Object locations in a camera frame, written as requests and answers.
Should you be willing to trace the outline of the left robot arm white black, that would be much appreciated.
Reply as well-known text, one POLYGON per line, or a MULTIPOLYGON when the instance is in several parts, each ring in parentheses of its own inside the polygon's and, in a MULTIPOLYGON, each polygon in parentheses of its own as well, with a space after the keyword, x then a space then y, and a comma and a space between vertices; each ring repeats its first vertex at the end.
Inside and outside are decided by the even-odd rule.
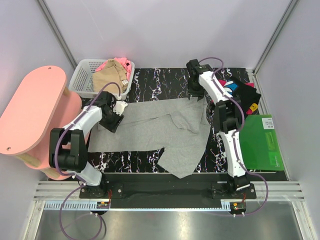
POLYGON ((99 124, 115 133, 124 118, 128 104, 110 92, 103 91, 89 100, 80 114, 62 128, 53 128, 49 137, 49 165, 59 174, 75 177, 90 186, 97 198, 108 193, 102 173, 89 163, 86 137, 99 124))

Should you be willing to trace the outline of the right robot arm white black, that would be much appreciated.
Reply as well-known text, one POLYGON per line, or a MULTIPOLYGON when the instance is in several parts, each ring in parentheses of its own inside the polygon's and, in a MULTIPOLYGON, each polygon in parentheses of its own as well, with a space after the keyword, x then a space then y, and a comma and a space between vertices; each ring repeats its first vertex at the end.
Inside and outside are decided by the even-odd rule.
POLYGON ((213 130, 222 138, 227 159, 225 189, 230 197, 239 198, 250 186, 240 145, 240 131, 245 123, 241 100, 224 89, 210 65, 201 65, 197 59, 192 59, 186 67, 189 74, 187 94, 200 100, 208 93, 213 100, 213 130))

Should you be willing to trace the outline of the grey t shirt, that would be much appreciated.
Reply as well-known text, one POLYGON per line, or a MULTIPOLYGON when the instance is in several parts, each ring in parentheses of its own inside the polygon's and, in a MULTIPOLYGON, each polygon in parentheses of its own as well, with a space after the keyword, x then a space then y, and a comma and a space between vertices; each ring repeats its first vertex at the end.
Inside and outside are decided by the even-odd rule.
POLYGON ((194 172, 205 153, 211 130, 205 108, 205 101, 196 97, 129 103, 116 132, 99 124, 92 128, 88 151, 164 149, 158 164, 182 179, 194 172))

